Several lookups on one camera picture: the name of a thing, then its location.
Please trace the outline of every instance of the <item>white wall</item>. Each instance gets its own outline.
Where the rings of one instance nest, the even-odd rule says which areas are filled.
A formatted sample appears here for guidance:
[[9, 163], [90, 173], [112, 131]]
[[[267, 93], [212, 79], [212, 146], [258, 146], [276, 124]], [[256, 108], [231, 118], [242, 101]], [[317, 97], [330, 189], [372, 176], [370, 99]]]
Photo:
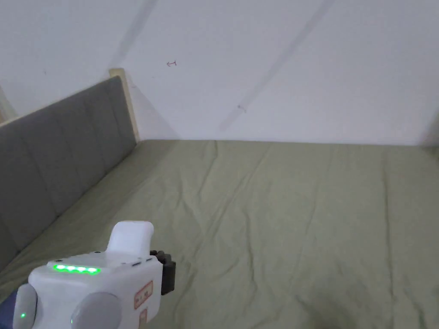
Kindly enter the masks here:
[[1, 7], [0, 86], [21, 114], [121, 66], [144, 139], [439, 143], [437, 0]]

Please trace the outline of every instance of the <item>sticker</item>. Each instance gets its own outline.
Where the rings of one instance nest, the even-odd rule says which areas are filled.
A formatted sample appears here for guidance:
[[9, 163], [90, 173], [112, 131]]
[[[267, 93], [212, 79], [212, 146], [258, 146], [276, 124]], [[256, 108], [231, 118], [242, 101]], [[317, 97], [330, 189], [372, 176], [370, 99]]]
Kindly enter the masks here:
[[148, 309], [144, 309], [139, 315], [139, 328], [147, 322]]
[[134, 296], [134, 309], [138, 309], [152, 295], [152, 281], [140, 289]]

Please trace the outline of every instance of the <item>bed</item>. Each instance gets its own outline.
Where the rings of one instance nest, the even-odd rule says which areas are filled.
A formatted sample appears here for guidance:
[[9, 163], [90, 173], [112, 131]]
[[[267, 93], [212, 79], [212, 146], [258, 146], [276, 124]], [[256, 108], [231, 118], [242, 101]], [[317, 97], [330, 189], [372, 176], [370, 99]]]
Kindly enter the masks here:
[[48, 260], [148, 220], [177, 262], [154, 328], [439, 326], [435, 148], [139, 142], [0, 272], [0, 303]]

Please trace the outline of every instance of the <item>upholstered headboard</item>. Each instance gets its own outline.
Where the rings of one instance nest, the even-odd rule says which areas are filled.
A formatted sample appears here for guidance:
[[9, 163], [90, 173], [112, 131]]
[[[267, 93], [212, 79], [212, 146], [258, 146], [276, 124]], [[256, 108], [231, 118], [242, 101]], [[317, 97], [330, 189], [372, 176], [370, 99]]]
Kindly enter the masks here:
[[0, 270], [135, 145], [118, 76], [0, 126]]

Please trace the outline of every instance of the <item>green led light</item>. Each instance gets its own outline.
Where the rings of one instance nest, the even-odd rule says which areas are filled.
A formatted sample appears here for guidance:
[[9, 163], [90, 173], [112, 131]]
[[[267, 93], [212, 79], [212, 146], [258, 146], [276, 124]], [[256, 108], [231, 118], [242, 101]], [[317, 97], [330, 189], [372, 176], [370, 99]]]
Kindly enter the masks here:
[[100, 268], [94, 267], [83, 267], [83, 266], [72, 266], [72, 265], [55, 265], [54, 270], [58, 272], [67, 273], [86, 273], [88, 275], [96, 275], [101, 272]]

